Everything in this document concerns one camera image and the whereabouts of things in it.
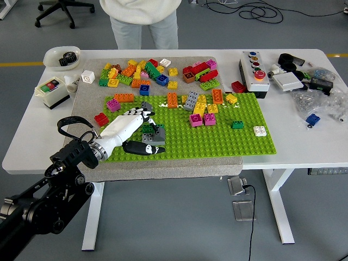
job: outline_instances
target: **white robotic hand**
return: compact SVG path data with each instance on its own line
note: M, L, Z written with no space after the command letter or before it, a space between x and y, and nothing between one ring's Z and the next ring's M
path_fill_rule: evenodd
M154 112L146 108L133 108L114 119L101 133L100 137L90 144L98 160L106 160L110 157L113 149L120 146L123 146L125 152L138 155L165 152L162 147L155 147L137 141L127 141L144 122L148 122L155 132L158 130L157 125L150 117L152 115L154 115Z

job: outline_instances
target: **gray felt mat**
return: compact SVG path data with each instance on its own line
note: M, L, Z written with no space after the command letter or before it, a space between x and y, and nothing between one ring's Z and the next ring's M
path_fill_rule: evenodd
M80 81L76 99L73 106L72 115L78 115L86 118L100 131L100 128L94 120L94 116L103 111L104 100L106 96L113 96L115 93L133 93L139 95L139 90L119 84L117 88L100 87L98 85L102 69L106 63L112 65L120 64L121 68L127 67L129 60L133 59L137 62L142 60L148 61L155 59L160 62L162 59L171 61L171 64L165 68L164 75L168 75L169 68L177 68L179 75L169 77L169 80L178 82L178 89L175 90L177 95L187 95L189 91L196 91L199 94L211 94L211 91L203 91L199 84L193 82L187 84L182 79L182 69L192 66L197 61L215 60L213 57L163 57L163 58L129 58L129 59L93 59L88 60L85 64L85 70L92 71L95 74L95 81L92 84ZM220 76L215 77L222 83ZM151 95L167 95L167 87L163 87L151 80ZM70 125L68 132L81 136L88 128L80 125ZM205 158L205 159L175 159L175 160L153 160L153 161L133 161L133 162L117 162L117 163L100 163L94 170L88 169L83 164L79 164L79 168L85 174L88 181L116 181L131 179L162 179L162 178L190 178L190 177L209 177L209 176L232 176L238 175L242 168L241 157L221 157L221 158Z

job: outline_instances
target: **office chair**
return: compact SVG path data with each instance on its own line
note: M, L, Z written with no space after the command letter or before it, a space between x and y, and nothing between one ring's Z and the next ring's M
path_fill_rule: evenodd
M54 0L54 1L44 1L44 2L40 2L38 9L40 11L43 11L43 5L51 5L50 8L48 8L42 15L38 16L36 18L36 22L35 22L35 26L36 27L40 27L40 20L45 18L47 15L53 13L54 11L58 10L58 9L62 9L66 15L69 17L71 23L70 23L70 28L74 29L75 28L75 23L74 20L72 19L72 16L70 15L67 7L89 7L90 12L94 13L94 4L87 4L87 3L81 3L81 2L75 2L75 0Z

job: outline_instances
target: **floor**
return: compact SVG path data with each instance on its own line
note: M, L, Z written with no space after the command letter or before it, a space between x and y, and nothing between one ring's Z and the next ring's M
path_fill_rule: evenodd
M0 21L1 161L44 70L43 66L4 66L4 63L42 61L47 50L57 46L117 48L109 18L99 1L89 0L95 4L94 14L85 8L70 9L76 24L74 30L69 28L69 21L61 11L43 19L41 28L36 28L35 18L40 15L38 2L18 0ZM239 0L239 4L248 2ZM343 1L308 0L304 5L294 0L268 0L268 3L317 15L344 8ZM215 13L183 0L177 10L179 47L317 48L326 54L348 53L348 15L308 17L289 11L282 13L283 22L269 24L243 20L238 14ZM143 49L152 48L153 42L145 29ZM348 84L347 56L330 61ZM251 260L328 261L339 260L348 253L347 175L308 176L306 169L298 169L282 186L296 242L293 245L282 245L280 241L262 172L242 171L240 175L257 192ZM9 175L0 169L0 198L18 194L39 179L40 175ZM252 195L231 196L226 179L109 182L105 185L94 252L80 250L88 213L86 204L60 235L36 236L16 260L247 260L251 223L235 220L232 201L251 200Z

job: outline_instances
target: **white table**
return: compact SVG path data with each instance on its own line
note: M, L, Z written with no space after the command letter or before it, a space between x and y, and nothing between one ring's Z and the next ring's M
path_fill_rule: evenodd
M17 0L4 0L6 6L0 13L0 20L4 19L4 17L7 15L7 13L11 10L11 8L17 3Z
M137 57L170 59L170 57L213 56L219 65L219 74L225 90L231 91L231 83L236 80L241 81L238 62L242 51L259 51L265 68L270 68L272 64L277 63L281 53L290 53L306 62L310 61L316 66L325 67L337 73L325 54L317 49L103 50L81 51L80 64L66 73L45 69L39 83L52 76L80 74L88 59ZM309 66L305 63L301 69L307 70ZM336 87L347 89L343 82ZM271 132L277 154L243 157L243 169L263 170L282 243L291 244L294 243L294 238L279 189L297 168L347 167L346 126L329 116L320 115L320 122L314 128L308 129L308 124L297 112L291 95L288 92L282 92L272 81L266 98L259 99L258 102ZM69 99L50 111L33 96L3 160L3 168L10 174L43 174L51 164L49 156L59 151L64 143L64 136L57 132L57 121L70 116L72 107L73 99ZM94 249L102 192L103 183L96 184L87 220L88 229L85 233L84 250Z

